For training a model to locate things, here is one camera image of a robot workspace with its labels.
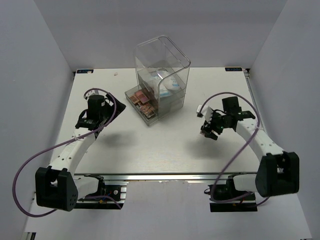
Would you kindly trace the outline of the square brown eyeshadow palette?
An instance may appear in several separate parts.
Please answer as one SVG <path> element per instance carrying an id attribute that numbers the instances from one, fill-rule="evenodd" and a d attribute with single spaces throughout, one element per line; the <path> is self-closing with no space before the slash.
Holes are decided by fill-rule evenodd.
<path id="1" fill-rule="evenodd" d="M 139 99 L 135 95 L 130 96 L 129 99 L 133 104 L 137 104 L 139 102 Z"/>

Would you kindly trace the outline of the nine pan pink palette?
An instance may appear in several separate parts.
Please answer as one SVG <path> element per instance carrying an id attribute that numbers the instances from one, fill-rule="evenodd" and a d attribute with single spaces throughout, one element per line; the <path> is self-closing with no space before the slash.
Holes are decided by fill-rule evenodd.
<path id="1" fill-rule="evenodd" d="M 149 101 L 149 98 L 141 90 L 136 91 L 134 94 L 142 104 L 147 103 Z"/>

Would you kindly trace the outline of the long brown eyeshadow palette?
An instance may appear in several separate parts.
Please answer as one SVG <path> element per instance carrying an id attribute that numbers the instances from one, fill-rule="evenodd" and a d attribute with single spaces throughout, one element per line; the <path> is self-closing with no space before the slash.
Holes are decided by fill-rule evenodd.
<path id="1" fill-rule="evenodd" d="M 142 105 L 139 109 L 145 117 L 147 118 L 151 118 L 152 116 L 154 116 L 156 113 L 155 113 L 155 108 L 150 105 L 150 104 L 145 104 L 145 105 Z"/>

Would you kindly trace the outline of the cotton pad pack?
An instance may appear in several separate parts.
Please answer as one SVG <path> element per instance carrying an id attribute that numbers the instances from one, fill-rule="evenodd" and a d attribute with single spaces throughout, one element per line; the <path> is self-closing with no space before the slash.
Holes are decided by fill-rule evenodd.
<path id="1" fill-rule="evenodd" d="M 174 76 L 167 76 L 166 78 L 160 80 L 159 86 L 159 96 L 169 97 L 173 94 L 173 92 L 178 92 L 181 89 L 180 85 L 178 84 L 177 80 Z"/>
<path id="2" fill-rule="evenodd" d="M 156 78 L 157 80 L 162 80 L 170 75 L 169 72 L 163 67 L 149 68 L 148 72 L 152 78 Z"/>

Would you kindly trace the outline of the clear acrylic makeup organizer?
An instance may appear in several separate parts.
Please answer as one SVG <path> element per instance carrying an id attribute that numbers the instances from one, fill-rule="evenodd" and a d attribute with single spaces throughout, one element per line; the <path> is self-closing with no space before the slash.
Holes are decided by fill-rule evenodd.
<path id="1" fill-rule="evenodd" d="M 125 97 L 150 126 L 184 106 L 191 61 L 166 35 L 138 44 L 133 56 L 137 85 Z"/>

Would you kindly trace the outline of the colourful eyeshadow palette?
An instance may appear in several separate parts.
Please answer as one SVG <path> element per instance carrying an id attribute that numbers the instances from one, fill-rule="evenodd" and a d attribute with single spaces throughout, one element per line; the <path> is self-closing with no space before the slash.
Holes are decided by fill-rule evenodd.
<path id="1" fill-rule="evenodd" d="M 150 115 L 155 108 L 148 102 L 144 103 L 141 105 L 141 107 L 139 108 L 139 110 L 146 116 Z"/>

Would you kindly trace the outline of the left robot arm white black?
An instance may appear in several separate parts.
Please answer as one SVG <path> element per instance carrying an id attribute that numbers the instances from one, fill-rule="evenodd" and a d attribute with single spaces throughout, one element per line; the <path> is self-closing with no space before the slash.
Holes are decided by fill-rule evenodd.
<path id="1" fill-rule="evenodd" d="M 75 177 L 75 171 L 100 132 L 125 109 L 126 105 L 110 94 L 87 97 L 87 109 L 80 113 L 70 142 L 47 167 L 40 167 L 35 173 L 38 206 L 69 212 L 78 200 L 107 196 L 102 176 Z"/>

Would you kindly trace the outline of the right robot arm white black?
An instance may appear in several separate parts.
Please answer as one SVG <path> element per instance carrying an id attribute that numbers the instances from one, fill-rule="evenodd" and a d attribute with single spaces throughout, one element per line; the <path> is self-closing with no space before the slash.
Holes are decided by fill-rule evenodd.
<path id="1" fill-rule="evenodd" d="M 228 176 L 225 184 L 215 182 L 210 188 L 210 198 L 215 203 L 241 200 L 253 193 L 263 198 L 295 194 L 300 189 L 300 159 L 295 152 L 287 152 L 278 146 L 260 127 L 258 112 L 243 110 L 239 105 L 240 95 L 231 93 L 222 99 L 222 110 L 207 104 L 197 107 L 197 117 L 204 118 L 200 133 L 212 140 L 225 129 L 234 130 L 245 140 L 244 146 L 218 174 L 221 177 L 233 161 L 250 147 L 259 161 L 257 172 L 236 173 Z"/>

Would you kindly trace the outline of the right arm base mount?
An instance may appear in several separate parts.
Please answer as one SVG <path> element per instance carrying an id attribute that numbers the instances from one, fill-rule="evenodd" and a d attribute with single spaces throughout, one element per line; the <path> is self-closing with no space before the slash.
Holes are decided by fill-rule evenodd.
<path id="1" fill-rule="evenodd" d="M 254 193 L 246 195 L 245 191 L 237 191 L 227 184 L 217 184 L 214 189 L 214 201 L 209 199 L 211 213 L 257 212 Z"/>

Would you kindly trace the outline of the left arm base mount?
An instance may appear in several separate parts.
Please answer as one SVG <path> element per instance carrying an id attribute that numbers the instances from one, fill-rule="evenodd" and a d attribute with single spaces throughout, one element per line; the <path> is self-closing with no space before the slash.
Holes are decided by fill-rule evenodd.
<path id="1" fill-rule="evenodd" d="M 74 183 L 78 190 L 76 209 L 119 210 L 125 202 L 126 183 L 105 180 L 96 174 L 78 176 Z"/>

